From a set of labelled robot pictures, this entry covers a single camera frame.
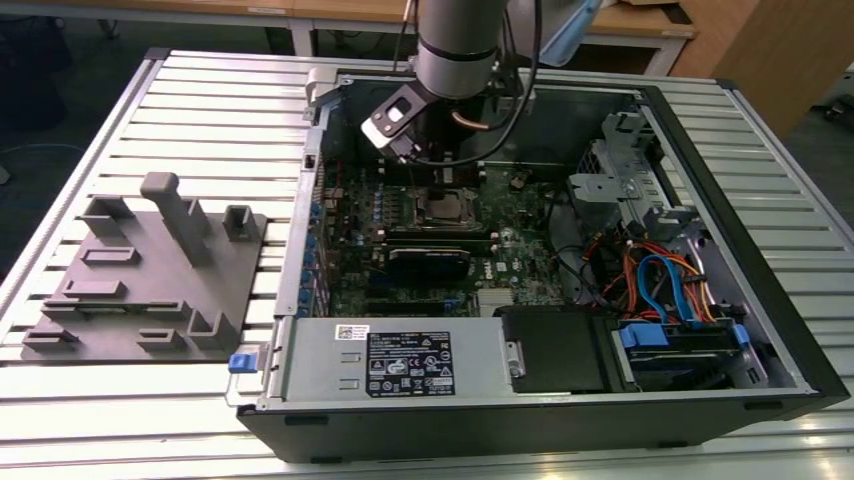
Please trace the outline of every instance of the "slotted metal surface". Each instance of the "slotted metal surface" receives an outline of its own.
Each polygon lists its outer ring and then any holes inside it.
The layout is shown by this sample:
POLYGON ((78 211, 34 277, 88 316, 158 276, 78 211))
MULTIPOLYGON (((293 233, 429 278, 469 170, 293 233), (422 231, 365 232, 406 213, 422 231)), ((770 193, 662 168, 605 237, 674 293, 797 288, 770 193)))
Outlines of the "slotted metal surface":
MULTIPOLYGON (((16 364, 24 332, 39 320, 40 298, 56 289, 87 234, 86 225, 74 219, 86 197, 134 196, 150 170, 176 172, 182 194, 200 197, 206 211, 223 211, 239 201, 273 219, 243 334, 246 344, 270 339, 309 128, 303 87, 306 73, 318 64, 390 66, 172 52, 166 61, 147 61, 140 69, 90 149, 92 163, 79 172, 82 187, 71 192, 67 211, 55 212, 58 227, 40 229, 16 267, 27 273, 22 287, 16 291, 4 285, 0 291, 0 299, 11 299, 0 322, 0 361, 7 362, 0 368, 0 468, 15 467, 0 476, 720 479, 744 477, 749 471, 766 477, 852 478, 854 401, 792 422, 754 425, 689 449, 287 465, 235 420, 223 397, 230 382, 224 365, 16 364)), ((543 77, 651 83, 661 88, 830 361, 854 389, 850 231, 780 146, 757 134, 757 120, 745 115, 737 96, 705 80, 561 72, 545 72, 543 77)), ((690 201, 673 165, 665 167, 681 197, 690 201)), ((128 203, 136 209, 154 208, 142 198, 128 203)), ((258 377, 235 380, 234 391, 247 399, 261 391, 258 377)))

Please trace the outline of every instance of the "power supply label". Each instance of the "power supply label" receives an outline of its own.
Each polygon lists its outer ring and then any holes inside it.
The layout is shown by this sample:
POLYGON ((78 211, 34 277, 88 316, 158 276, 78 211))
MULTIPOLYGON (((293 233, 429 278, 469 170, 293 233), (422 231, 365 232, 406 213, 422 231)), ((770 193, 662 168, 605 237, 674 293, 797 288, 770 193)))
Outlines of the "power supply label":
POLYGON ((367 343, 371 397, 454 395, 451 332, 370 333, 367 343))

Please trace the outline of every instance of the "blue latch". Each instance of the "blue latch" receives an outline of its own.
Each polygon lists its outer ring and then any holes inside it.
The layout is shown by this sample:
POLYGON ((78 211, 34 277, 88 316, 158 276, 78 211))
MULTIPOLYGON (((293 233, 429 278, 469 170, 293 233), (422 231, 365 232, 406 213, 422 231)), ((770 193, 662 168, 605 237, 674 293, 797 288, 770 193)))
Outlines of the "blue latch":
POLYGON ((621 328, 619 339, 626 349, 634 347, 666 347, 668 335, 665 328, 658 323, 633 323, 621 328))
POLYGON ((736 324, 733 327, 733 333, 736 333, 736 341, 738 342, 740 347, 750 344, 750 334, 748 333, 748 329, 744 325, 736 324))
POLYGON ((235 353, 228 358, 228 373, 258 372, 258 353, 235 353))

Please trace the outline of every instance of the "green circuit board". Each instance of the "green circuit board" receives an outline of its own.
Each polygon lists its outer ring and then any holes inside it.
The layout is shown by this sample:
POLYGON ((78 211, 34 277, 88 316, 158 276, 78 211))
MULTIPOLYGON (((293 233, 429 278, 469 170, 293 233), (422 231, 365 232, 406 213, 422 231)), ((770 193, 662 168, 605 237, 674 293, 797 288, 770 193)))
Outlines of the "green circuit board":
POLYGON ((331 288, 331 316, 382 315, 373 310, 383 303, 423 303, 434 308, 442 304, 443 315, 478 316, 477 292, 495 288, 511 290, 514 304, 565 303, 542 221, 551 186, 531 183, 513 188, 511 180, 519 173, 511 168, 487 167, 485 173, 481 186, 461 189, 459 195, 471 199, 474 224, 489 231, 494 241, 486 244, 486 252, 483 248, 471 249, 466 278, 438 288, 389 287, 382 282, 378 286, 377 281, 385 274, 378 260, 386 251, 378 232, 390 225, 405 228, 415 222, 414 212, 423 189, 385 186, 365 172, 350 178, 345 176, 343 186, 327 183, 329 189, 341 189, 347 197, 330 218, 337 232, 331 245, 339 266, 331 288))

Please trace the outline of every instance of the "wooden desk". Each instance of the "wooden desk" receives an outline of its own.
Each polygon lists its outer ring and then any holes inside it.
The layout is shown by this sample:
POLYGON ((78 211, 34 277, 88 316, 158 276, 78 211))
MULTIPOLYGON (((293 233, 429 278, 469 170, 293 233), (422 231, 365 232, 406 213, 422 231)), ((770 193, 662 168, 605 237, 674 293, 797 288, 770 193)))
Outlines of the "wooden desk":
MULTIPOLYGON (((353 30, 398 32, 407 0, 294 0, 293 23, 310 22, 310 30, 353 30)), ((310 39, 295 44, 310 45, 310 39)), ((661 8, 617 4, 597 16, 583 43, 638 47, 655 50, 646 69, 647 75, 665 76, 670 72, 689 39, 697 35, 693 25, 674 24, 661 8)), ((310 56, 314 50, 298 50, 310 56)))
POLYGON ((15 4, 263 16, 290 14, 294 0, 19 0, 0 2, 0 11, 15 4))
MULTIPOLYGON (((306 57, 317 30, 395 33, 405 8, 406 0, 0 0, 0 13, 289 28, 306 57)), ((583 43, 654 49, 645 73, 665 76, 696 35, 659 8, 617 4, 599 12, 583 43)))
MULTIPOLYGON (((294 17, 398 24, 407 5, 407 0, 293 1, 294 17)), ((599 12, 589 33, 694 38, 697 30, 693 25, 672 23, 661 8, 617 4, 599 12)))

